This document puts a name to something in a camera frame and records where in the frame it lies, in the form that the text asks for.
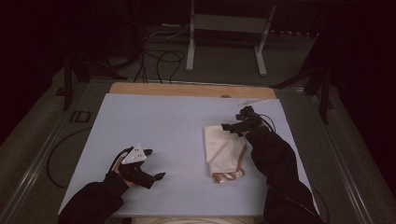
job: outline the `white metal frame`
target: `white metal frame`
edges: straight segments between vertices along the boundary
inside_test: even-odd
[[[262,49],[265,40],[270,31],[272,18],[274,17],[276,6],[271,7],[271,11],[267,18],[245,18],[245,17],[229,17],[195,14],[195,0],[191,0],[191,17],[190,17],[190,44],[187,54],[186,70],[193,70],[194,54],[195,54],[195,29],[218,30],[218,31],[235,31],[262,34],[262,40],[258,46],[254,48],[257,65],[259,67],[259,75],[265,77],[267,71],[265,69],[264,59],[262,57]]]

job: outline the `towel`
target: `towel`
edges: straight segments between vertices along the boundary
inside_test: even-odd
[[[217,183],[245,174],[241,162],[246,150],[245,139],[238,134],[223,131],[220,125],[205,127],[206,163]]]

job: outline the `gray floor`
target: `gray floor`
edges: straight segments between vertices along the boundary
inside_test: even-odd
[[[268,76],[259,77],[251,43],[233,42],[215,46],[212,42],[198,39],[194,70],[186,72],[186,60],[183,60],[172,83],[273,85],[299,71],[314,41],[312,37],[299,35],[270,35],[263,54]],[[187,53],[187,46],[188,42],[182,36],[161,42],[148,42],[146,49],[180,50]],[[162,54],[148,52],[157,56]],[[164,57],[170,61],[175,58],[172,54]],[[158,79],[156,65],[156,59],[145,56],[149,79]],[[136,64],[120,74],[132,81],[138,68]],[[169,77],[177,69],[177,63],[160,63],[158,69],[163,82],[169,82]],[[56,143],[69,134],[92,126],[103,97],[115,82],[101,75],[95,76],[87,84],[76,82],[76,100],[69,112],[63,112],[64,99],[55,96],[58,88],[63,86],[62,78],[63,71],[60,71],[54,77],[51,89],[41,97],[0,148],[0,208],[5,212],[3,215],[6,215],[1,217],[1,223],[5,222],[5,217],[9,218],[8,223],[56,222],[65,191],[49,181],[45,170],[49,153],[43,151],[54,148]],[[285,108],[308,178],[329,208],[331,223],[395,223],[396,202],[345,111],[337,89],[331,88],[333,109],[328,111],[330,124],[324,125],[318,118],[316,98],[301,93],[300,87],[304,83],[305,80],[297,82],[276,94]],[[74,110],[92,112],[90,122],[69,122]],[[50,173],[62,186],[67,186],[70,181],[88,135],[89,130],[77,133],[56,147],[50,161]],[[35,169],[36,175],[27,176],[32,180],[32,185],[23,190],[18,189],[21,179],[26,170],[32,168],[33,162],[41,162],[42,165]],[[316,193],[315,196],[320,213],[326,220],[328,214],[324,203]],[[9,208],[15,209],[11,211],[12,216],[9,216]],[[111,218],[108,223],[120,223],[120,218]]]

